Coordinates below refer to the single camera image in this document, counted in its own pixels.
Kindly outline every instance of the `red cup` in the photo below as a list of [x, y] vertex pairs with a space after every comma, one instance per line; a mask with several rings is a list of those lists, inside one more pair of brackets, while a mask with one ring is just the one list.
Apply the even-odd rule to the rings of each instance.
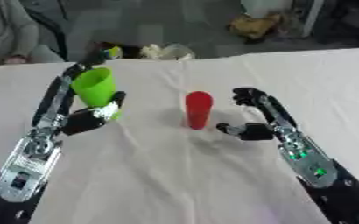
[[206, 124], [213, 104], [212, 96], [196, 91], [187, 95], [187, 124], [194, 130], [202, 130]]

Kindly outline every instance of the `robotic hand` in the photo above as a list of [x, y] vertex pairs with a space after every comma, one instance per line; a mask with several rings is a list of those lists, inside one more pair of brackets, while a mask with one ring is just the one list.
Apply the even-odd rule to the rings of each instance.
[[47, 89], [22, 137], [0, 170], [0, 224], [28, 223], [60, 158], [61, 133], [73, 135], [107, 123], [123, 105], [125, 92], [115, 92], [105, 107], [85, 108], [69, 114], [73, 104], [72, 80], [112, 58], [112, 52], [95, 51], [69, 67]]
[[234, 89], [237, 105], [256, 107], [267, 123], [247, 123], [233, 127], [219, 123], [216, 128], [242, 140], [271, 140], [281, 143], [278, 150], [296, 172], [314, 203], [332, 224], [359, 224], [359, 180], [299, 131], [297, 123], [279, 103], [253, 87]]

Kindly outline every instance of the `green cup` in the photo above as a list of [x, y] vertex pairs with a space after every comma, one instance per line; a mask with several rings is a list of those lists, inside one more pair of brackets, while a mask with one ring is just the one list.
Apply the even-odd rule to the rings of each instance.
[[77, 77], [71, 84], [74, 92], [89, 107], [104, 107], [116, 91], [111, 70], [99, 67]]

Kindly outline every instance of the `white tablecloth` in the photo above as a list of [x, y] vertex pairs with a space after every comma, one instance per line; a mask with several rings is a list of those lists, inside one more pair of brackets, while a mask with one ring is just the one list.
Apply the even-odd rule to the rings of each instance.
[[[30, 128], [48, 84], [68, 66], [0, 67], [0, 166]], [[63, 137], [63, 157], [32, 223], [328, 223], [279, 156], [277, 141], [241, 142], [214, 129], [218, 122], [263, 121], [231, 101], [231, 89], [242, 86], [275, 95], [359, 178], [359, 50], [107, 66], [128, 93], [123, 115]], [[194, 90], [215, 100], [204, 130], [183, 125], [184, 96]]]

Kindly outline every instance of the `sleeve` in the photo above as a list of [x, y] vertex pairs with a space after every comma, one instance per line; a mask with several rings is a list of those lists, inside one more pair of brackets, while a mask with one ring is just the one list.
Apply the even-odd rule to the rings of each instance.
[[6, 0], [6, 2], [9, 6], [8, 19], [15, 32], [15, 45], [11, 55], [28, 57], [38, 45], [38, 26], [32, 21], [19, 0]]

